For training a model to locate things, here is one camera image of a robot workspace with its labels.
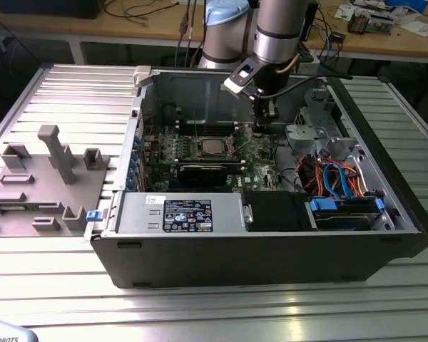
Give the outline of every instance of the wooden table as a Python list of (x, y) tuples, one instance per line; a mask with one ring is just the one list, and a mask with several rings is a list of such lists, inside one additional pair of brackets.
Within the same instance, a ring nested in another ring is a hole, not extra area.
[[(146, 3), (146, 0), (124, 1), (126, 6)], [(428, 37), (418, 36), (397, 26), (394, 27), (391, 35), (367, 33), (361, 36), (348, 33), (347, 21), (333, 18), (336, 13), (335, 8), (343, 3), (342, 0), (321, 0), (322, 11), (328, 23), (335, 31), (346, 34), (340, 54), (342, 57), (428, 63)], [(158, 0), (151, 6), (143, 7), (141, 13), (171, 4), (170, 0)], [(119, 0), (108, 9), (118, 15), (123, 13)], [(0, 19), (20, 37), (67, 41), (75, 63), (85, 64), (81, 42), (175, 46), (184, 12), (185, 4), (156, 12), (148, 16), (146, 27), (124, 18), (110, 16), (105, 12), (100, 13), (94, 20), (23, 14), (0, 14)], [(202, 18), (203, 6), (200, 5), (197, 6), (195, 13), (193, 41), (202, 39)], [(9, 34), (0, 26), (0, 36), (3, 35)], [(187, 45), (186, 39), (187, 37), (181, 46)], [(324, 43), (317, 30), (312, 30), (310, 39), (305, 42), (305, 45), (314, 52), (323, 48)]]

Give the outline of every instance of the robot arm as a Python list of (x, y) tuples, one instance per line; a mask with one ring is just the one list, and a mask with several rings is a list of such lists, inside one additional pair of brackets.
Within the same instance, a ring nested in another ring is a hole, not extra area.
[[(237, 0), (238, 5), (242, 4), (241, 1), (245, 2), (245, 0)], [(231, 7), (232, 4), (225, 5), (220, 0), (212, 1), (207, 18), (231, 9), (226, 9), (225, 6)], [(248, 19), (251, 19), (254, 24), (256, 22), (255, 25), (250, 25), (255, 35), (253, 33), (248, 35), (248, 42), (253, 42), (253, 54), (232, 72), (224, 84), (234, 95), (246, 94), (253, 101), (255, 132), (279, 118), (277, 108), (274, 107), (275, 101), (261, 99), (260, 96), (274, 94), (286, 86), (292, 66), (296, 62), (294, 58), (306, 9), (307, 0), (262, 0), (258, 15), (254, 13), (251, 16), (248, 12)], [(235, 37), (247, 36), (246, 20), (243, 16), (227, 22), (222, 27), (209, 26), (208, 33), (215, 32), (215, 34), (207, 35), (203, 58), (200, 62), (201, 67), (217, 68), (213, 61), (210, 62), (210, 58), (217, 62), (228, 61), (228, 59), (231, 61), (232, 58), (234, 61), (234, 57), (240, 53), (235, 46), (240, 44), (234, 44), (231, 41), (234, 41)], [(211, 36), (217, 37), (217, 40), (214, 42)], [(243, 46), (250, 45), (248, 42), (243, 41)], [(218, 64), (221, 68), (225, 67), (225, 64)]]
[(291, 68), (276, 71), (285, 70), (295, 57), (306, 8), (307, 0), (261, 1), (254, 53), (225, 81), (232, 93), (241, 93), (252, 80), (267, 94), (285, 85)]

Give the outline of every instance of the metal workbench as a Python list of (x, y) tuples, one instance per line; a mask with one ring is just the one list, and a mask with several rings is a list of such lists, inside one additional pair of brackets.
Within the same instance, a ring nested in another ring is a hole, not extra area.
[[(109, 198), (132, 74), (41, 69), (0, 126), (0, 152), (20, 142), (46, 154), (36, 132), (56, 123), (73, 153), (99, 147), (112, 157), (102, 191)], [(428, 127), (392, 86), (372, 78), (346, 86), (428, 211)], [(428, 249), (365, 283), (123, 290), (82, 237), (0, 238), (0, 319), (43, 342), (428, 341)]]

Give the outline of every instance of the electronic equipment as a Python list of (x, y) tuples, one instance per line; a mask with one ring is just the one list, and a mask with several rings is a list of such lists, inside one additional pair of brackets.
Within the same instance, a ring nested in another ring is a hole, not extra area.
[(314, 22), (315, 14), (319, 8), (319, 3), (316, 0), (309, 0), (305, 15), (305, 23), (301, 30), (301, 41), (306, 41), (311, 33), (312, 23)]
[(347, 90), (365, 80), (302, 85), (255, 133), (226, 75), (136, 69), (118, 191), (86, 230), (116, 286), (365, 280), (428, 246), (428, 214)]
[(389, 83), (306, 82), (255, 133), (226, 76), (38, 70), (0, 125), (0, 237), (84, 234), (122, 288), (365, 280), (428, 246), (428, 127)]
[(390, 34), (392, 29), (393, 19), (389, 14), (378, 11), (371, 13), (370, 10), (365, 9), (355, 9), (347, 24), (347, 30), (356, 34), (364, 32)]
[(330, 34), (330, 41), (332, 43), (338, 43), (338, 44), (343, 44), (345, 40), (345, 34), (333, 31)]
[(428, 0), (385, 0), (384, 3), (391, 7), (410, 7), (419, 13), (423, 13), (428, 6)]
[(95, 19), (105, 0), (0, 0), (0, 11), (10, 14), (74, 16)]

